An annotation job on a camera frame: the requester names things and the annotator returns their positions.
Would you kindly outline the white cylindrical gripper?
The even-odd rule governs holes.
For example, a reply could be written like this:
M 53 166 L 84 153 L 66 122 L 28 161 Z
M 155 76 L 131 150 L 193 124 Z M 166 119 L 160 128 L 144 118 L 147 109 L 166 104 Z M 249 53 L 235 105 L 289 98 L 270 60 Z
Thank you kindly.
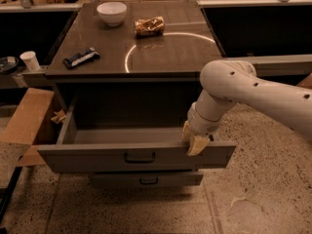
M 182 141 L 189 141 L 188 156 L 198 155 L 207 147 L 210 139 L 206 136 L 216 131 L 221 117 L 222 109 L 216 102 L 192 103 L 187 113 L 188 122 L 184 122 L 181 136 Z

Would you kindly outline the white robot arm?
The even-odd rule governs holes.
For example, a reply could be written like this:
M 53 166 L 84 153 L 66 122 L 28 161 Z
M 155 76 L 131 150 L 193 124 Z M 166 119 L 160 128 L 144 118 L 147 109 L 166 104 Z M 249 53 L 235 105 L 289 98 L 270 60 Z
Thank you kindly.
M 266 81 L 243 60 L 214 60 L 200 73 L 202 92 L 187 112 L 182 139 L 187 154 L 195 156 L 209 144 L 223 115 L 236 103 L 244 103 L 295 132 L 312 139 L 312 91 Z

